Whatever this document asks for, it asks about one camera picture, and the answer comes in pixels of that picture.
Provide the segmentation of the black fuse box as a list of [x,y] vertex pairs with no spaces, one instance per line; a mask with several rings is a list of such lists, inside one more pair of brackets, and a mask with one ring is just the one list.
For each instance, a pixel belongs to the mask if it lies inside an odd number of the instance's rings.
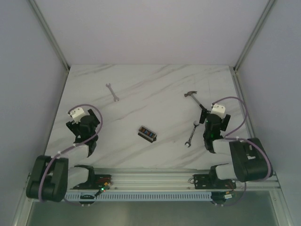
[[151,143],[157,141],[157,134],[145,126],[141,126],[138,129],[138,135]]

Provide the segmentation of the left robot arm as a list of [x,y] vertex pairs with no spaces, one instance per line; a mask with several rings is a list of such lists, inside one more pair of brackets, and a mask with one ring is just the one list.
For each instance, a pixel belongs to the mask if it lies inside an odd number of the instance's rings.
[[85,111],[78,105],[68,112],[72,120],[66,123],[75,136],[73,144],[53,156],[36,158],[26,188],[26,196],[40,202],[60,202],[69,189],[92,189],[96,184],[95,170],[81,161],[91,157],[103,126],[100,111],[91,106]]

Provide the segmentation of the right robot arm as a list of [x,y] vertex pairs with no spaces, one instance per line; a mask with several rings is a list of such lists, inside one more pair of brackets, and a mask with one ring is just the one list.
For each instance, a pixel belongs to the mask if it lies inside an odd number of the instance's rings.
[[273,175],[270,160],[256,138],[242,139],[223,137],[230,120],[230,115],[222,116],[214,110],[203,109],[199,123],[205,125],[203,140],[206,150],[212,154],[224,154],[230,157],[225,163],[214,165],[208,176],[209,184],[218,188],[226,179],[240,182],[266,180]]

